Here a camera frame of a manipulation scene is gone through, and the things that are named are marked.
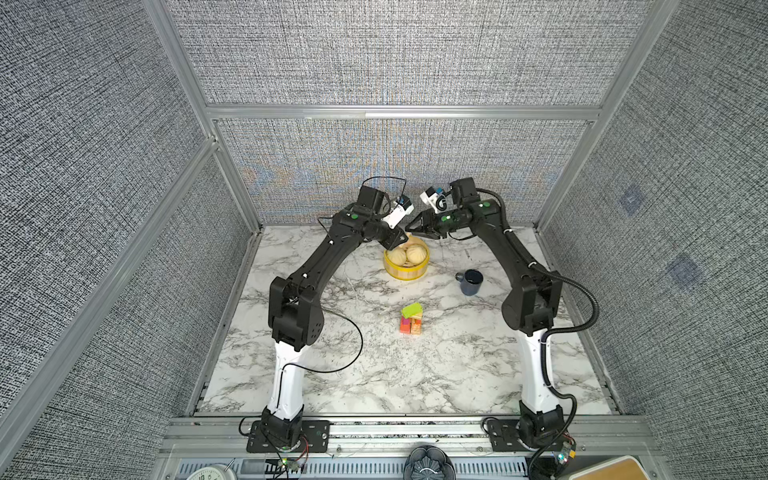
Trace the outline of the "left steamed bun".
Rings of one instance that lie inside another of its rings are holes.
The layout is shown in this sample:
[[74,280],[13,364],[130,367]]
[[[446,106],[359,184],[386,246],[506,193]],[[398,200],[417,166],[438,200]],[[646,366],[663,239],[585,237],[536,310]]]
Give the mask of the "left steamed bun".
[[400,247],[388,251],[387,257],[396,266],[404,266],[408,261],[406,250]]

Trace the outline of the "orange wood block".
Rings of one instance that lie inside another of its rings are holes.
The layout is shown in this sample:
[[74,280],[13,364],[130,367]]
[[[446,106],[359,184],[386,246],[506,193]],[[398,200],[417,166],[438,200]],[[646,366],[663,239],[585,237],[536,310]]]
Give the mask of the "orange wood block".
[[402,317],[400,319],[399,330],[403,334],[411,334],[412,333],[412,319],[411,318]]

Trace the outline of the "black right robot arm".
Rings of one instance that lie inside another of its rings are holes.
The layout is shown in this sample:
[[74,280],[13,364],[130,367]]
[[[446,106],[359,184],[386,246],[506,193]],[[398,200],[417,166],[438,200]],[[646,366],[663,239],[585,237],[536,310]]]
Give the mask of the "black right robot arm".
[[[502,302],[501,313],[515,334],[523,372],[519,439],[529,449],[545,450],[558,444],[575,414],[566,415],[560,404],[573,397],[557,391],[553,384],[550,338],[594,325],[599,317],[595,296],[578,282],[543,267],[515,235],[501,197],[476,187],[473,179],[452,182],[448,192],[429,187],[419,198],[427,209],[406,226],[407,232],[443,239],[468,229],[491,250],[507,275],[510,292]],[[556,328],[554,319],[565,283],[585,294],[593,313],[581,326]]]

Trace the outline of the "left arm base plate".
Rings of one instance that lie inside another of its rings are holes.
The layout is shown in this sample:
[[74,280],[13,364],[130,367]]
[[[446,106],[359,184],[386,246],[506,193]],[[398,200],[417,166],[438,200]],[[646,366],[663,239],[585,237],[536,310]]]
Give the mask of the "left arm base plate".
[[325,420],[262,421],[252,424],[247,453],[326,453],[331,423]]

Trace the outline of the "right steamed bun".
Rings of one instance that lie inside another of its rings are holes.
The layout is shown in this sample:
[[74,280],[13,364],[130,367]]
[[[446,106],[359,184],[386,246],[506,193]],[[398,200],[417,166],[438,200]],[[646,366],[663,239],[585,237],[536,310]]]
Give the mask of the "right steamed bun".
[[423,263],[428,255],[426,248],[420,244],[412,244],[406,248],[408,262],[414,266]]

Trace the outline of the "aluminium front rail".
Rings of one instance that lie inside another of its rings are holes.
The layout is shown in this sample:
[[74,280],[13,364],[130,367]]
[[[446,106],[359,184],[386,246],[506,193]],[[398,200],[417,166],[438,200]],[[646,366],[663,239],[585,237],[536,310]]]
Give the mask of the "aluminium front rail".
[[[481,417],[470,416],[339,416],[329,415],[328,456],[362,457],[405,454],[417,445],[435,444],[457,456],[492,455]],[[171,457],[244,456],[247,428],[238,417],[173,419],[159,454]],[[579,415],[569,427],[579,455],[654,456],[661,453],[644,418]]]

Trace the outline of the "wooden board corner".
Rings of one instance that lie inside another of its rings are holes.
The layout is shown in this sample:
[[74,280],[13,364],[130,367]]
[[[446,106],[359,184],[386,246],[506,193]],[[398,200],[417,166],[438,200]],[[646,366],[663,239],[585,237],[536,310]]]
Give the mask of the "wooden board corner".
[[632,456],[616,457],[565,476],[568,480],[650,480],[640,462]]

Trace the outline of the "steamed bun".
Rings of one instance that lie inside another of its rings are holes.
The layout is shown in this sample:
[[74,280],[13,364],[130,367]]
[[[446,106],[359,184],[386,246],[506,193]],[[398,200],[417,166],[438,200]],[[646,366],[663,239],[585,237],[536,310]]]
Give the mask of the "steamed bun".
[[406,250],[400,247],[388,251],[387,257],[396,266],[404,266],[408,261]]
[[426,248],[420,244],[412,244],[406,248],[408,262],[414,266],[423,263],[428,255]]

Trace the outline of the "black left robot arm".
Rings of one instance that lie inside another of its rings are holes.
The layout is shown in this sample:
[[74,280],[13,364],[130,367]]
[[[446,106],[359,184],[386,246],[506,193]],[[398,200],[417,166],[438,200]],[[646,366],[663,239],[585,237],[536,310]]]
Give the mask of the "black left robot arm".
[[391,199],[376,188],[360,187],[355,202],[329,217],[326,235],[310,257],[291,275],[277,277],[269,289],[268,325],[275,342],[276,364],[270,400],[259,429],[274,447],[287,451],[302,431],[303,358],[324,327],[321,297],[327,284],[361,244],[375,241],[391,251],[407,235],[399,223],[414,209],[409,197]]

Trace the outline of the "yellow bamboo steamer basket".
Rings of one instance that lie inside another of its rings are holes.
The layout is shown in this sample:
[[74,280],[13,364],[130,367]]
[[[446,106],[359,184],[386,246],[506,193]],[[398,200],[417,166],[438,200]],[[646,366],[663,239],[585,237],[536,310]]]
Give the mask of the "yellow bamboo steamer basket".
[[427,244],[416,237],[384,253],[384,268],[393,278],[414,281],[423,277],[428,270],[430,250]]

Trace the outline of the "green wood block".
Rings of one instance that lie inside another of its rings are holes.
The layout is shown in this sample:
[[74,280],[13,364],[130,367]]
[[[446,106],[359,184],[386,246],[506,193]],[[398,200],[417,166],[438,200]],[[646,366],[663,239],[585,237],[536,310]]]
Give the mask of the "green wood block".
[[420,303],[412,303],[401,310],[403,318],[421,318],[422,315],[423,307]]

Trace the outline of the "plain natural wood block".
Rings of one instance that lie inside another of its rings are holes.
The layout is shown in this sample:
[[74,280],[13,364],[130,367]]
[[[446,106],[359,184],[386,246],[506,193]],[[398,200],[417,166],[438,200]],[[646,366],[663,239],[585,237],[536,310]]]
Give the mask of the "plain natural wood block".
[[422,334],[422,319],[413,317],[410,319],[410,334],[421,335]]

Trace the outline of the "black round knob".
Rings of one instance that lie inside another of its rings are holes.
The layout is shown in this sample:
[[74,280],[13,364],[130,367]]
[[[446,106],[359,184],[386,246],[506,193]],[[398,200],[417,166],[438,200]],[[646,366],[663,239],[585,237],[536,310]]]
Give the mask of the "black round knob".
[[416,447],[407,457],[404,480],[455,480],[456,470],[450,457],[436,446]]

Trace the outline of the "dark blue mug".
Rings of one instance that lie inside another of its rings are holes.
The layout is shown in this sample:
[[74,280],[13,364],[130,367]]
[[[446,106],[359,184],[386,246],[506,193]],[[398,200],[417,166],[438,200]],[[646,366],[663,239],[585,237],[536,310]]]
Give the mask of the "dark blue mug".
[[455,275],[460,291],[465,296],[477,295],[484,281],[483,274],[476,269],[468,269]]

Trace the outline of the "white clock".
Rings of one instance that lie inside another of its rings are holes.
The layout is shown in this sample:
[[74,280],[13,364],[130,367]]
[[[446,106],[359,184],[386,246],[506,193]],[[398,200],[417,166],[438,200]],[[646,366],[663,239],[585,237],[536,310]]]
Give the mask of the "white clock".
[[223,464],[200,467],[187,476],[187,480],[237,480],[235,471]]

